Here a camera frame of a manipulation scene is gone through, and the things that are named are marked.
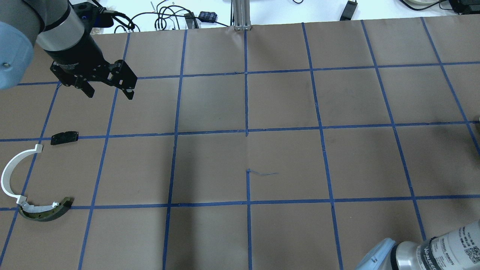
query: qr code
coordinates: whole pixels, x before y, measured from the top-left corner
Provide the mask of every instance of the qr code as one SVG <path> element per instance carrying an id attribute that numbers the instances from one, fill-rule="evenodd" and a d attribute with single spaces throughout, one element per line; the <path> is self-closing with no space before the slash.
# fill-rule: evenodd
<path id="1" fill-rule="evenodd" d="M 470 260 L 473 263 L 480 262 L 480 249 L 478 247 L 472 247 L 469 249 L 465 249 L 465 253 L 470 257 Z"/>

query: white background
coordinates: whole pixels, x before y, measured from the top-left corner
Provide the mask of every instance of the white background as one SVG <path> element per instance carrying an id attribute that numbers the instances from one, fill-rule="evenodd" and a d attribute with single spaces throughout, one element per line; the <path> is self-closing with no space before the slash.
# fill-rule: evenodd
<path id="1" fill-rule="evenodd" d="M 71 3 L 76 4 L 84 1 L 71 0 Z M 455 15 L 453 11 L 441 10 L 438 5 L 425 11 L 413 11 L 405 7 L 399 0 L 357 1 L 358 6 L 352 18 L 353 20 Z M 158 0 L 152 2 L 155 6 L 160 3 Z M 129 17 L 133 17 L 141 12 L 154 11 L 149 0 L 101 0 L 100 3 Z M 230 0 L 168 0 L 162 6 L 169 6 L 174 3 L 191 10 L 196 16 L 198 16 L 200 11 L 216 12 L 218 21 L 229 25 Z M 250 0 L 251 21 L 253 25 L 338 21 L 346 3 L 347 0 L 304 0 L 302 4 L 295 4 L 292 0 Z M 443 3 L 442 6 L 451 8 L 448 2 Z M 141 31 L 154 31 L 156 18 L 155 14 L 145 14 L 137 17 L 134 22 L 140 27 Z M 181 28 L 185 29 L 185 20 L 179 18 L 179 22 Z M 168 20 L 168 23 L 171 29 L 173 24 L 170 20 Z M 113 33 L 115 26 L 104 29 L 103 33 Z M 202 23 L 200 27 L 220 26 Z"/>

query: dark green curved object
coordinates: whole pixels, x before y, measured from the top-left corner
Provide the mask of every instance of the dark green curved object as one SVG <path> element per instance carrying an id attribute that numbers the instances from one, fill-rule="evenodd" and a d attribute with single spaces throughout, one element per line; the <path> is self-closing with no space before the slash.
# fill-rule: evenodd
<path id="1" fill-rule="evenodd" d="M 18 207 L 18 212 L 22 217 L 31 220 L 31 221 L 40 221 L 40 222 L 46 222 L 46 221 L 52 221 L 56 220 L 57 218 L 61 217 L 63 214 L 65 214 L 70 207 L 72 207 L 73 203 L 73 198 L 71 197 L 65 197 L 63 201 L 55 207 L 54 209 L 46 212 L 41 212 L 41 213 L 28 213 L 23 210 L 21 206 Z"/>

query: white round object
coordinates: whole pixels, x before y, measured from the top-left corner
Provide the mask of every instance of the white round object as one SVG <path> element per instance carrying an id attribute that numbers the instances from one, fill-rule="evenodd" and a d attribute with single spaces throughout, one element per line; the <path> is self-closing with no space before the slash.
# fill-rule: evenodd
<path id="1" fill-rule="evenodd" d="M 438 0 L 407 0 L 408 2 L 412 2 L 417 5 L 431 5 L 438 2 Z"/>

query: white c-shaped part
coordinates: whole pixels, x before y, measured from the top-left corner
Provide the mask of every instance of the white c-shaped part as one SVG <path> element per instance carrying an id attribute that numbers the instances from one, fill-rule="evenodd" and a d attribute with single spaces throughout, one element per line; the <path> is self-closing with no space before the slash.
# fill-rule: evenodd
<path id="1" fill-rule="evenodd" d="M 7 194 L 10 197 L 14 197 L 17 199 L 17 204 L 22 204 L 27 200 L 27 197 L 22 196 L 22 195 L 16 195 L 13 193 L 12 189 L 10 188 L 10 177 L 12 176 L 13 169 L 26 157 L 36 154 L 36 153 L 41 153 L 43 150 L 43 145 L 35 145 L 34 149 L 30 150 L 25 150 L 15 157 L 13 157 L 12 160 L 10 160 L 7 163 L 7 166 L 5 166 L 5 169 L 3 169 L 3 173 L 1 174 L 1 188 L 5 194 Z"/>

